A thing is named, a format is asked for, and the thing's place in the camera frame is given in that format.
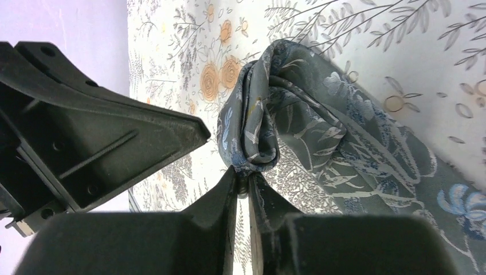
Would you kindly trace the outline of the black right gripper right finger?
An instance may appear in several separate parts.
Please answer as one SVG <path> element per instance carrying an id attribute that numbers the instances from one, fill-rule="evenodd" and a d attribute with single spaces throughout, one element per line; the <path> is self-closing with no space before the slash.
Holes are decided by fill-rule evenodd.
<path id="1" fill-rule="evenodd" d="M 248 187 L 254 274 L 457 274 L 424 219 L 304 214 L 259 173 Z"/>

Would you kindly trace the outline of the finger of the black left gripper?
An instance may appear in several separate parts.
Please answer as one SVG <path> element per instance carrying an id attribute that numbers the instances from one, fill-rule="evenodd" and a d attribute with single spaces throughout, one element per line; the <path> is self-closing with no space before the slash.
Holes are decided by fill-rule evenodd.
<path id="1" fill-rule="evenodd" d="M 1 218 L 23 237 L 204 145 L 198 117 L 99 86 L 49 42 L 1 43 Z"/>

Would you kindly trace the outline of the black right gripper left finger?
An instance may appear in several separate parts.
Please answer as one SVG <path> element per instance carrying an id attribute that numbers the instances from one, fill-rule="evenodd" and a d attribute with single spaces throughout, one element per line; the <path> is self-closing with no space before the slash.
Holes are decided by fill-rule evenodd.
<path id="1" fill-rule="evenodd" d="M 180 212 L 53 217 L 16 274 L 232 274 L 237 175 Z"/>

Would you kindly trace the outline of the grey leaf pattern tie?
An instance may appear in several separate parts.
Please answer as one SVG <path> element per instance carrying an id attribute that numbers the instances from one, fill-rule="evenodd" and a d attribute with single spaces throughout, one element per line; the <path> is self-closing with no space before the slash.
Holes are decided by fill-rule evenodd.
<path id="1" fill-rule="evenodd" d="M 439 233 L 460 274 L 485 273 L 485 194 L 335 66 L 277 40 L 246 64 L 217 126 L 224 163 L 272 169 L 279 142 L 346 214 L 414 214 Z"/>

